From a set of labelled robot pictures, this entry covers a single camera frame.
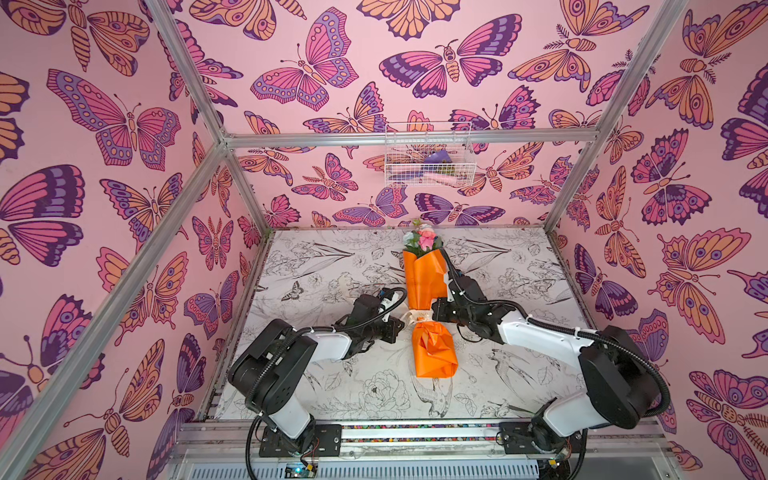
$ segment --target black mounting plate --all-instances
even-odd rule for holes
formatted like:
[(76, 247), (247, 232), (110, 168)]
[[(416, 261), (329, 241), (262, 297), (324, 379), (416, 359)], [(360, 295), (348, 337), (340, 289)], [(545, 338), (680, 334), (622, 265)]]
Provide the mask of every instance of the black mounting plate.
[[(315, 457), (338, 457), (341, 452), (341, 425), (322, 424), (315, 427), (315, 435), (320, 440)], [(266, 437), (261, 442), (259, 457), (277, 458), (290, 457), (291, 450), (282, 440), (282, 434), (270, 429), (266, 431)]]
[[(528, 420), (501, 422), (498, 424), (499, 433), (507, 433), (508, 437), (504, 441), (504, 453), (507, 455), (515, 453), (540, 455), (541, 452), (536, 449), (528, 433), (528, 426), (531, 424)], [(568, 440), (571, 442), (571, 449), (573, 453), (579, 453), (581, 451), (581, 433), (576, 432)]]

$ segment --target pink flower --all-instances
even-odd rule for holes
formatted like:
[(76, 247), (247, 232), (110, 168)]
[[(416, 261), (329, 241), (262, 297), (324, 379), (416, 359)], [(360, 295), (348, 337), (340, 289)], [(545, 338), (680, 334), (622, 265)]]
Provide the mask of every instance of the pink flower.
[(432, 249), (432, 245), (435, 243), (435, 234), (432, 233), (432, 237), (425, 237), (424, 234), (422, 234), (421, 238), (419, 238), (419, 246), (422, 248), (422, 250), (427, 251)]

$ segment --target orange wrapping paper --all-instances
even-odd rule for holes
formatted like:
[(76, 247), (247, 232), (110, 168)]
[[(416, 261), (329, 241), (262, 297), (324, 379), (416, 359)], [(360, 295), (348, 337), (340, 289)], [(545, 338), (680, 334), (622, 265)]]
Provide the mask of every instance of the orange wrapping paper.
[(448, 266), (439, 250), (416, 258), (411, 252), (402, 253), (408, 287), (408, 306), (411, 310), (429, 310), (432, 300), (448, 296), (443, 276)]
[(449, 379), (456, 374), (458, 360), (453, 336), (441, 323), (417, 323), (412, 343), (417, 377)]

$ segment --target wire basket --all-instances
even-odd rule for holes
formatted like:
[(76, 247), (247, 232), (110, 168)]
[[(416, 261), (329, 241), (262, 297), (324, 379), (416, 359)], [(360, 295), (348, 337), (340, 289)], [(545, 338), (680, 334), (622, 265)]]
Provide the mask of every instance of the wire basket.
[(475, 156), (471, 155), (471, 131), (451, 131), (451, 122), (432, 122), (444, 131), (418, 133), (423, 122), (398, 122), (387, 125), (384, 135), (384, 183), (433, 187), (468, 187), (475, 179)]

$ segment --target flower bouquet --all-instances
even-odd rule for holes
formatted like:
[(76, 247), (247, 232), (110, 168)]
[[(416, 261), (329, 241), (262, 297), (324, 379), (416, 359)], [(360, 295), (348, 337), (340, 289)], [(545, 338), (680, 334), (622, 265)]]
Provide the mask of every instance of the flower bouquet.
[(442, 240), (432, 226), (419, 220), (415, 230), (406, 233), (402, 252), (409, 316), (416, 321), (413, 329), (413, 359), (416, 376), (450, 378), (458, 369), (453, 336), (438, 322), (432, 321), (432, 301), (448, 296), (448, 266), (442, 253)]

